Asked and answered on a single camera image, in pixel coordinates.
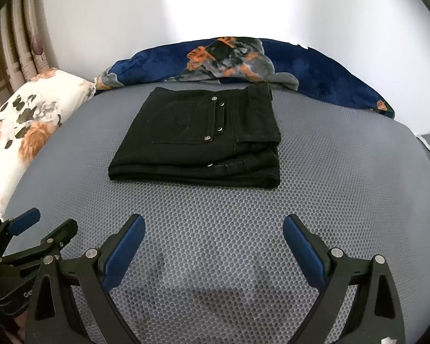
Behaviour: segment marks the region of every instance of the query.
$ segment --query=gray mesh surface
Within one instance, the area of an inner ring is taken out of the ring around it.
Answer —
[[[155,86],[95,97],[49,140],[6,211],[13,217],[35,206],[42,219],[13,240],[10,252],[38,244],[71,217],[79,232],[63,256],[76,257],[140,213],[145,239],[111,295],[144,344],[286,343],[317,297],[282,235],[284,217],[297,213],[330,247],[353,257],[386,257],[407,343],[416,341],[430,323],[430,163],[409,129],[368,111],[275,90],[278,189],[111,182],[108,164]],[[337,339],[353,294],[350,288],[328,342]],[[100,342],[79,291],[76,296]]]

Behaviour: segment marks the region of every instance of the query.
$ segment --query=white floral fabric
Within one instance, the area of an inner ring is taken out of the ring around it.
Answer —
[[[94,84],[51,68],[0,108],[0,219],[19,180],[49,137],[94,95]]]

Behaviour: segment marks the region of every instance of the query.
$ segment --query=blue gripper pad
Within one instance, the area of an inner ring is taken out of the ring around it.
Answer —
[[[309,240],[291,216],[285,217],[282,228],[288,247],[290,247],[308,284],[319,291],[323,291],[327,286],[324,262],[319,258]]]
[[[119,286],[144,236],[145,220],[134,214],[100,248],[98,265],[99,271],[103,273],[101,285],[105,292]]]
[[[39,221],[40,211],[36,208],[32,208],[10,221],[7,232],[10,235],[18,236]]]

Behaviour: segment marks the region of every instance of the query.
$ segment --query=blue floral blanket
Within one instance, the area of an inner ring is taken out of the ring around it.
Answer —
[[[390,105],[317,50],[270,39],[213,38],[142,50],[96,78],[97,91],[157,81],[266,81],[321,101],[393,118]]]

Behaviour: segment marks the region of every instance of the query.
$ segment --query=curtain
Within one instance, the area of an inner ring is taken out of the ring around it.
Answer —
[[[47,68],[35,0],[8,1],[0,11],[0,106]]]

